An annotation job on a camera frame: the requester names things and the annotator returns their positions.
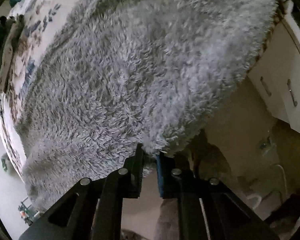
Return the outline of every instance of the metal screw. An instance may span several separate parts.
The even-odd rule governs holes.
[[[125,175],[125,174],[128,173],[128,170],[125,169],[125,168],[122,168],[122,169],[120,169],[118,172],[119,172],[120,175]]]
[[[214,185],[214,186],[219,184],[219,180],[217,178],[211,178],[209,180],[209,182],[211,185]]]
[[[83,178],[82,180],[80,180],[80,184],[83,186],[86,186],[90,183],[90,179],[88,178]]]
[[[182,171],[180,169],[172,169],[171,173],[173,175],[180,175],[182,173]]]

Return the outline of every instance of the gray cloth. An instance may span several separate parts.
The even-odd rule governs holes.
[[[182,150],[255,62],[276,0],[81,0],[47,49],[16,129],[45,210],[82,177]]]

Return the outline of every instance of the cabinet handle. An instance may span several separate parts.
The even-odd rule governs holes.
[[[293,105],[296,107],[298,105],[298,102],[294,99],[294,95],[293,95],[293,92],[292,92],[292,89],[291,89],[291,80],[290,79],[288,79],[287,86],[288,86],[289,91],[290,91],[290,95],[291,95],[291,98],[292,98],[292,101],[293,101]]]
[[[269,88],[268,88],[266,82],[263,80],[263,77],[260,78],[260,81],[261,81],[261,84],[263,85],[263,87],[264,87],[264,89],[265,89],[267,95],[268,95],[269,97],[272,96],[272,93],[270,92],[270,90],[269,90]]]

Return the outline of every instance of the white cabinet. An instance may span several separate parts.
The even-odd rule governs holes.
[[[300,133],[300,53],[283,23],[248,76],[271,114]]]

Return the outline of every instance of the bed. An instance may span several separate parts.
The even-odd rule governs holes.
[[[74,6],[78,6],[78,1],[80,0],[24,0],[9,13],[9,16],[24,15],[25,27],[13,57],[8,90],[5,94],[0,95],[0,135],[11,163],[21,179],[24,179],[23,168],[27,161],[27,154],[15,125],[19,123],[23,114],[27,103],[25,98],[28,96],[29,88],[36,76],[38,66],[44,59],[47,48],[53,43],[55,34],[64,28],[67,16]],[[283,14],[282,1],[277,0],[277,10],[272,15],[272,24],[263,39],[259,53],[254,55],[254,63],[266,50],[267,43],[271,40],[271,34]],[[58,195],[53,198],[49,204],[44,206],[44,209],[59,197]]]

